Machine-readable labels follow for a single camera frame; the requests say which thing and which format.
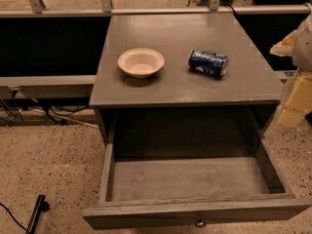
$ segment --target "desk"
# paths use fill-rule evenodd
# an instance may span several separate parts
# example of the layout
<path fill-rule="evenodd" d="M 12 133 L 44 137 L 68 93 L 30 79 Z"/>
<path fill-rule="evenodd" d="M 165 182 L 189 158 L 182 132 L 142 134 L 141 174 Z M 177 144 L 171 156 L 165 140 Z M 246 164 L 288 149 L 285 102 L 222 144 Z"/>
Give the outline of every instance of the desk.
<path fill-rule="evenodd" d="M 139 80 L 117 59 L 152 48 Z M 188 70 L 193 49 L 227 55 L 221 79 Z M 288 219 L 295 199 L 263 136 L 282 83 L 230 13 L 114 16 L 91 102 L 106 145 L 94 229 Z"/>

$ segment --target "wooden drawer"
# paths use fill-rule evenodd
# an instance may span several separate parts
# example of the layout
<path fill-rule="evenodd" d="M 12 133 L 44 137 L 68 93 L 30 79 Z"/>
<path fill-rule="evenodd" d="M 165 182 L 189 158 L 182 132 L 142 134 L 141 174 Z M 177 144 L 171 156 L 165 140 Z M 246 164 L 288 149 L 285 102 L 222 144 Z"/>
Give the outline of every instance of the wooden drawer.
<path fill-rule="evenodd" d="M 94 229 L 289 219 L 296 199 L 248 105 L 114 109 Z"/>

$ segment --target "gray tabletop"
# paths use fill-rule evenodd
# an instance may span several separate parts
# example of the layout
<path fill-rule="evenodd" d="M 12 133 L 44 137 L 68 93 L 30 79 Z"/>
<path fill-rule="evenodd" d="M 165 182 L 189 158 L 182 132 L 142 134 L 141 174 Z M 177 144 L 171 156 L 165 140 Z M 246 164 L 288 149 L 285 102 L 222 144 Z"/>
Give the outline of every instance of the gray tabletop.
<path fill-rule="evenodd" d="M 132 48 L 157 50 L 164 68 L 146 79 L 126 75 L 117 59 Z M 215 79 L 189 71 L 193 49 L 227 55 L 226 74 Z M 280 100 L 281 91 L 282 83 L 231 13 L 113 16 L 90 105 L 270 103 Z"/>

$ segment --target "can label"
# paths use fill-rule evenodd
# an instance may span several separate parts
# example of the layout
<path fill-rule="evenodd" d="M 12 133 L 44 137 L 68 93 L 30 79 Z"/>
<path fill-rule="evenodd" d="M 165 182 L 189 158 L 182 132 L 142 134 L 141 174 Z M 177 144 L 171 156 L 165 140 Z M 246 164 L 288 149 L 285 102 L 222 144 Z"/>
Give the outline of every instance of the can label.
<path fill-rule="evenodd" d="M 193 50 L 189 56 L 188 65 L 194 71 L 222 77 L 226 72 L 227 62 L 228 58 L 225 55 L 203 50 Z"/>

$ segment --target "power cord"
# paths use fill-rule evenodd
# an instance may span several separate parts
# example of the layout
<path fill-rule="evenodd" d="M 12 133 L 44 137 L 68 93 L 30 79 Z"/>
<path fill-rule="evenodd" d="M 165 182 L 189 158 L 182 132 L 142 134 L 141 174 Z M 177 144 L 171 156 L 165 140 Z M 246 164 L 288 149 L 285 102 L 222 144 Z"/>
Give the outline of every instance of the power cord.
<path fill-rule="evenodd" d="M 15 218 L 14 216 L 12 215 L 12 213 L 10 212 L 10 210 L 5 206 L 3 205 L 2 203 L 0 203 L 0 206 L 3 207 L 7 213 L 10 215 L 10 217 L 12 218 L 12 220 L 21 228 L 23 229 L 27 234 L 30 234 L 30 232 L 25 228 L 23 227 Z"/>

